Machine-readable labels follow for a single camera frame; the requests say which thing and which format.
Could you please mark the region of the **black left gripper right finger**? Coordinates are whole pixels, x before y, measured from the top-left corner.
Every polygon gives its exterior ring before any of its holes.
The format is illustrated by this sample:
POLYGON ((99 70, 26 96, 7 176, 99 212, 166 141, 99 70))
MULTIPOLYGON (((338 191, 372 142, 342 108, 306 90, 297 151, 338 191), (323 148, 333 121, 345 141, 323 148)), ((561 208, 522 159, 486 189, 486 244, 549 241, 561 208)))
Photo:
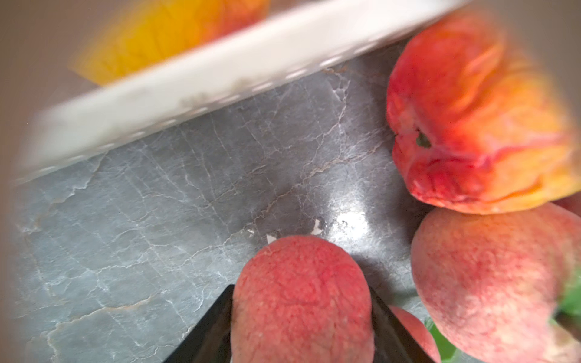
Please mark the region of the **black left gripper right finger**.
POLYGON ((369 288, 375 333, 373 363, 434 363, 379 294, 369 288))

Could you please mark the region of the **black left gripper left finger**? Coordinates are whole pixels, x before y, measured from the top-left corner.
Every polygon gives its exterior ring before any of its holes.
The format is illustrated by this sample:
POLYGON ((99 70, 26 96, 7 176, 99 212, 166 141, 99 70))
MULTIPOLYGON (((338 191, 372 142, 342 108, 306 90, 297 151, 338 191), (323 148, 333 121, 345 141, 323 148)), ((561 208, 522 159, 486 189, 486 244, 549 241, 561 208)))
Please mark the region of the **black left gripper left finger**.
POLYGON ((234 288, 234 284, 225 288, 163 363, 231 362, 231 311, 234 288))

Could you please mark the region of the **white perforated plastic basket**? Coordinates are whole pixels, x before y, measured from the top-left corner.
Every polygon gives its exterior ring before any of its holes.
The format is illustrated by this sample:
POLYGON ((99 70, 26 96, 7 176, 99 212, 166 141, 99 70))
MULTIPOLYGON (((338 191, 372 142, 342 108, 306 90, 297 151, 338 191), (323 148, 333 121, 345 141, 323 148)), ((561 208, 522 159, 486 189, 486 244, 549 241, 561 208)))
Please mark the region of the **white perforated plastic basket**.
POLYGON ((39 115, 14 177, 80 160, 401 39, 459 1, 308 2, 39 115))

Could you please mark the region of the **pink peach with leaf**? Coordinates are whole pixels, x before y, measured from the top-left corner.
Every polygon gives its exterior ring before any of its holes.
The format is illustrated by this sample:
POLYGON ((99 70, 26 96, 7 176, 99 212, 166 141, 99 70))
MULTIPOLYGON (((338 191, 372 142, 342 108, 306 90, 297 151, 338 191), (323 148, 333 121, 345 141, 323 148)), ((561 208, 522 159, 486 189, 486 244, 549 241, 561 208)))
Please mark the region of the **pink peach with leaf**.
POLYGON ((552 203, 478 216, 438 208, 412 240, 419 296, 440 332, 484 362, 578 362, 554 319, 580 271, 580 218, 552 203))

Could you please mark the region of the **pink peach upper row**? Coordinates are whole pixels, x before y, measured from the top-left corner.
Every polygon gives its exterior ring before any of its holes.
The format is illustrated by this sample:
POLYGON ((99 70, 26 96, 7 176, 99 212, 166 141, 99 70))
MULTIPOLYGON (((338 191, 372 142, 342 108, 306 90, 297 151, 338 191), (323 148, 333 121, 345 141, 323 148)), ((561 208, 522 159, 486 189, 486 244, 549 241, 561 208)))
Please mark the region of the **pink peach upper row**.
POLYGON ((554 201, 554 204, 581 216, 581 192, 577 192, 560 200, 554 201))

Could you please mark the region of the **orange wrinkled peach right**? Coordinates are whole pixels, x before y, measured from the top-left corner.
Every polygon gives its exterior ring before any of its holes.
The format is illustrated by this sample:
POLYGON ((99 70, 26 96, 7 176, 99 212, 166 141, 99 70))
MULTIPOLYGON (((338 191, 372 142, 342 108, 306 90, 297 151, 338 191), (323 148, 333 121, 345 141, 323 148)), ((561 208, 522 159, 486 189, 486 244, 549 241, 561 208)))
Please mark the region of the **orange wrinkled peach right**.
POLYGON ((580 133, 550 78, 482 12, 414 36, 390 74, 393 161, 412 196, 491 214, 580 190, 580 133))

